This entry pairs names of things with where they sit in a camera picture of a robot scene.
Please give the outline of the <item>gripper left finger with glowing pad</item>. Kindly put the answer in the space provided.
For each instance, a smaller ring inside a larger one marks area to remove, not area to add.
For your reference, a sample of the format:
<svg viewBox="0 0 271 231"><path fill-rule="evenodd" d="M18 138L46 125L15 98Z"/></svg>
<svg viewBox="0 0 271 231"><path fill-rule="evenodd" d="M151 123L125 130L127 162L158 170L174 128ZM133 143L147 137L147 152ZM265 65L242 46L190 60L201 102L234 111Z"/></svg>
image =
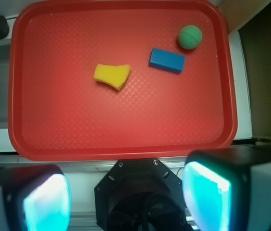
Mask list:
<svg viewBox="0 0 271 231"><path fill-rule="evenodd" d="M70 215L71 189L58 166L0 167L0 231L66 231Z"/></svg>

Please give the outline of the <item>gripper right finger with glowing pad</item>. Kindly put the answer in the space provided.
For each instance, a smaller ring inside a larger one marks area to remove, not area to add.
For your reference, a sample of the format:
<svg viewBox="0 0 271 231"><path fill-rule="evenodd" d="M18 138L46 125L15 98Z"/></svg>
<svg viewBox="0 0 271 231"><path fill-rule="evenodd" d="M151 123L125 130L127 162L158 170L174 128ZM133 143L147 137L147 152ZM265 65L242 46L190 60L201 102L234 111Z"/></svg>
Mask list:
<svg viewBox="0 0 271 231"><path fill-rule="evenodd" d="M271 146L192 151L182 179L200 230L271 231Z"/></svg>

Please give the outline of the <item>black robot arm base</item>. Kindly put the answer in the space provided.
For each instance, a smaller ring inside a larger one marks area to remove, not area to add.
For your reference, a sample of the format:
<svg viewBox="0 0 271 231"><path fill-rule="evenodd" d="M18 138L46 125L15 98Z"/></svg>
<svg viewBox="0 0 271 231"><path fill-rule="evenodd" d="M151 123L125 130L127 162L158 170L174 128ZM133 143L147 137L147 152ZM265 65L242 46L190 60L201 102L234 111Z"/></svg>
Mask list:
<svg viewBox="0 0 271 231"><path fill-rule="evenodd" d="M158 159L118 160L94 188L104 231L191 231L182 180Z"/></svg>

